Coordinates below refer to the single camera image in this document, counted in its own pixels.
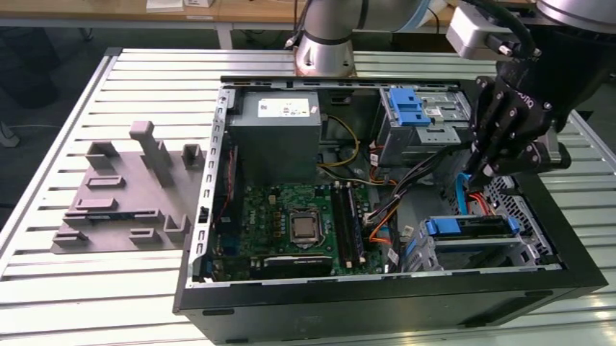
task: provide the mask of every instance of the motherboard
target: motherboard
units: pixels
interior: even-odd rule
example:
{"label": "motherboard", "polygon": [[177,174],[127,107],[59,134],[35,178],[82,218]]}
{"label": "motherboard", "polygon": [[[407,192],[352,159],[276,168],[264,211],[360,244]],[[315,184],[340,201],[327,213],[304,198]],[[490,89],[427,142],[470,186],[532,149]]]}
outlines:
{"label": "motherboard", "polygon": [[225,280],[254,279],[260,266],[293,273],[300,261],[328,268],[316,276],[383,273],[380,248],[364,248],[360,220],[369,210],[363,184],[246,187],[241,234],[221,238]]}

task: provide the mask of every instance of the green motherboard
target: green motherboard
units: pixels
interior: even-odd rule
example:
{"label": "green motherboard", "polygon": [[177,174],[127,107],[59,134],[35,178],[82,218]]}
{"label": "green motherboard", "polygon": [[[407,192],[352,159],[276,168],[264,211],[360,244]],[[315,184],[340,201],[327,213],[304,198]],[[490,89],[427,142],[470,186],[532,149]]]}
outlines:
{"label": "green motherboard", "polygon": [[[236,258],[321,255],[333,258],[332,275],[381,273],[383,259],[379,247],[365,249],[367,261],[361,265],[349,267],[341,263],[331,188],[329,185],[246,187],[242,233],[236,240]],[[357,215],[361,217],[371,207],[365,185],[353,187],[353,199]],[[292,228],[300,226],[315,226],[319,236],[313,239],[298,238],[303,233],[298,233],[297,228]],[[228,280],[250,280],[248,270],[226,272]]]}

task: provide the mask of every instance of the ram slot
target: ram slot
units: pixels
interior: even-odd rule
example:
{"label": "ram slot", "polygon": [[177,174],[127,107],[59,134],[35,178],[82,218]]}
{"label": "ram slot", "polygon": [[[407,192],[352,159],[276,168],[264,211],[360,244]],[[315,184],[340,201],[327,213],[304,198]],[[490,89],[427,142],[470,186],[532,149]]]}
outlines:
{"label": "ram slot", "polygon": [[344,267],[353,267],[352,229],[349,224],[349,195],[344,186],[336,185],[331,189],[332,207],[335,214],[336,241],[339,243],[340,263]]}
{"label": "ram slot", "polygon": [[349,219],[349,224],[351,224],[351,230],[352,230],[352,238],[353,238],[353,250],[355,250],[355,259],[360,262],[360,264],[364,264],[367,262],[365,258],[365,252],[364,252],[364,240],[363,240],[363,225],[360,223],[360,216],[357,215],[357,209],[356,209],[356,198],[353,197],[353,186],[351,183],[347,185],[347,194],[349,198],[349,204],[348,208],[351,210],[351,219]]}

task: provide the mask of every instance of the floor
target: floor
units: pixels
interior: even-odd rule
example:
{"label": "floor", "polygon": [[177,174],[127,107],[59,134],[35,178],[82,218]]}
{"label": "floor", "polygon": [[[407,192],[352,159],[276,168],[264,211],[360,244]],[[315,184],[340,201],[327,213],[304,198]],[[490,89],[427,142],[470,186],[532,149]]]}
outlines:
{"label": "floor", "polygon": [[[218,38],[213,30],[94,30],[94,40],[85,42],[78,29],[47,29],[47,34],[63,61],[53,72],[53,79],[61,91],[58,101],[38,110],[25,110],[0,90],[0,120],[17,127],[14,132],[22,141],[17,148],[0,148],[0,226],[9,219],[11,208],[30,183],[43,160],[57,132],[73,110],[85,85],[102,59],[107,47],[130,48],[210,48],[217,49]],[[233,32],[238,49],[280,49],[289,32]],[[392,50],[391,34],[364,33],[353,38],[356,50]],[[586,110],[595,110],[591,126],[616,149],[616,86],[606,85],[584,104]]]}

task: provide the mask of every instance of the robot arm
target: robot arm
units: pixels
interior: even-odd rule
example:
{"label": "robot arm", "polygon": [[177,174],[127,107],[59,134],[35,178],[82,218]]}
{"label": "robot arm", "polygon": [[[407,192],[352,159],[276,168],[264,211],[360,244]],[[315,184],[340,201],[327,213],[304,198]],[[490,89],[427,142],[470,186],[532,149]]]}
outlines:
{"label": "robot arm", "polygon": [[527,58],[510,49],[511,32],[472,6],[459,8],[448,32],[464,58],[499,60],[496,78],[478,78],[472,189],[498,175],[570,167],[556,133],[616,69],[616,2],[539,0],[538,9],[522,18],[536,44]]}
{"label": "robot arm", "polygon": [[296,54],[305,76],[353,73],[353,30],[397,32],[416,27],[429,0],[308,0],[303,14],[305,36]]}
{"label": "robot arm", "polygon": [[[308,0],[298,72],[349,76],[353,29],[413,27],[428,4]],[[463,58],[499,61],[496,78],[478,78],[474,153],[466,166],[471,189],[498,175],[570,167],[556,133],[616,69],[616,1],[538,0],[519,19],[494,0],[462,0],[447,37]]]}

